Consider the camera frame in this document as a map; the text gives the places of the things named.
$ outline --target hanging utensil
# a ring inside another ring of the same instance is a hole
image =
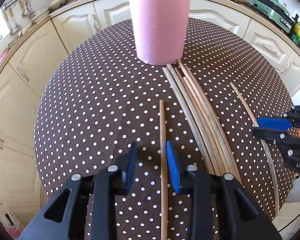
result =
[[[29,9],[29,12],[30,12],[29,18],[32,19],[35,16],[35,11],[32,9],[32,6],[29,3],[29,0],[25,0],[25,3],[26,3],[26,5],[27,5],[27,7]]]
[[[10,26],[10,35],[13,35],[13,33],[12,33],[12,26],[11,26],[9,20],[8,20],[8,17],[6,15],[6,13],[3,14],[3,18],[6,21],[7,25]]]
[[[16,25],[16,27],[12,30],[12,33],[13,33],[13,34],[18,33],[19,31],[22,30],[22,27],[21,27],[19,24],[17,24],[17,21],[16,21],[14,15],[13,15],[13,11],[12,11],[11,8],[9,8],[9,13],[10,13],[10,15],[11,15],[11,18],[12,18],[14,24]]]
[[[23,17],[28,16],[30,12],[28,12],[27,9],[25,9],[25,5],[23,4],[23,2],[21,0],[19,1],[19,5],[22,10],[22,16]]]

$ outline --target green appliance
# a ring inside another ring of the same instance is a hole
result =
[[[288,10],[278,0],[254,0],[253,5],[286,33],[290,33],[294,21],[290,18]]]

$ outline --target pink pencil holder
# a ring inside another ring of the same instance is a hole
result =
[[[190,0],[129,0],[137,57],[151,65],[181,59]]]

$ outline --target cream cabinet door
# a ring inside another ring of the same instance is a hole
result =
[[[0,145],[34,157],[33,132],[39,103],[40,97],[7,63],[0,73]]]
[[[101,30],[92,2],[68,10],[52,21],[69,53]]]
[[[290,96],[294,96],[300,89],[300,56],[296,52],[293,52],[288,62],[279,71],[279,75]]]
[[[97,0],[94,4],[102,29],[131,19],[129,0]]]
[[[241,38],[243,38],[250,22],[248,16],[207,0],[191,0],[189,17],[212,22]]]
[[[36,30],[9,63],[40,97],[60,63],[68,55],[51,20]]]
[[[40,209],[41,183],[34,156],[0,149],[0,204],[26,226]]]
[[[278,71],[282,70],[293,53],[293,49],[283,39],[255,20],[251,20],[244,39]]]

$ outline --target brown tablecloth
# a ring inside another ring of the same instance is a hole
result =
[[[281,116],[292,102],[279,75],[240,37],[193,18],[182,62],[197,77],[219,117],[243,185],[273,219],[267,159],[229,83],[243,94],[256,117]],[[48,197],[72,174],[91,175],[113,164],[136,141],[139,154],[132,191],[116,198],[118,239],[160,239],[160,99],[165,101],[167,139],[179,154],[187,155],[189,164],[204,166],[162,67],[137,58],[131,20],[96,33],[74,49],[47,85],[34,131],[37,167]],[[269,147],[282,206],[293,172],[283,166],[277,147]],[[189,198],[169,187],[168,238],[186,238],[189,208]]]

